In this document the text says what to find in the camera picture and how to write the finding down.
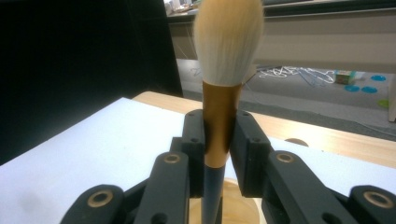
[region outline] brush ferrule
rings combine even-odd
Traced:
[[[204,82],[205,165],[219,168],[228,158],[242,84],[223,87]]]

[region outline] brush bristles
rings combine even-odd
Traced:
[[[204,0],[194,41],[204,81],[235,86],[252,64],[262,35],[261,0]]]

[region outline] blue object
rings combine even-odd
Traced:
[[[385,80],[387,80],[387,78],[384,77],[384,76],[380,76],[380,75],[374,75],[374,76],[371,77],[371,80],[374,80],[374,81],[385,81]]]
[[[364,92],[367,92],[367,93],[376,93],[376,92],[378,92],[376,87],[369,87],[369,86],[363,87],[363,88],[361,88],[361,90],[364,91]]]
[[[354,86],[354,85],[347,85],[344,87],[346,91],[359,91],[360,87],[359,86]]]

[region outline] light wood surface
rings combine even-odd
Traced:
[[[181,114],[202,108],[201,102],[152,91],[143,92],[134,100]],[[251,114],[267,136],[282,140],[297,138],[305,141],[312,148],[396,168],[396,142],[256,113]]]

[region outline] makeup brush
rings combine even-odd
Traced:
[[[204,0],[194,22],[204,80],[205,224],[216,221],[242,81],[259,46],[262,28],[261,0]]]

